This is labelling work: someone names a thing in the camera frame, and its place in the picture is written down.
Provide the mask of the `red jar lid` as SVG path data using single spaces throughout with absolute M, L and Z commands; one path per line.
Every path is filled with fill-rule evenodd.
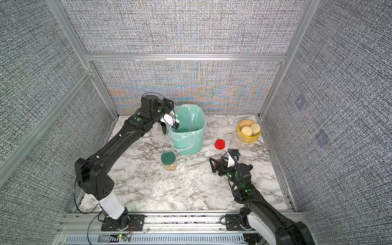
M 226 143 L 222 139 L 217 139 L 214 146 L 218 150 L 223 150 L 226 147 Z

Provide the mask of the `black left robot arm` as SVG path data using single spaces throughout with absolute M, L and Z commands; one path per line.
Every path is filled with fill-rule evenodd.
M 126 212 L 124 205 L 113 193 L 114 181 L 108 176 L 120 156 L 135 142 L 148 133 L 155 123 L 165 121 L 178 128 L 174 112 L 175 103 L 154 92 L 143 94 L 141 106 L 125 122 L 119 132 L 100 150 L 87 159 L 75 162 L 76 184 L 113 220 L 119 220 Z

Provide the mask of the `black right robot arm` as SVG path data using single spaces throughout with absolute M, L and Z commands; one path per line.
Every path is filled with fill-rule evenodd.
M 228 178 L 232 183 L 231 191 L 235 202 L 243 204 L 240 209 L 240 224 L 244 229 L 254 229 L 270 245 L 314 245 L 309 228 L 303 222 L 294 222 L 287 218 L 271 204 L 252 183 L 250 164 L 238 163 L 229 166 L 230 157 L 220 160 L 209 158 L 213 173 Z

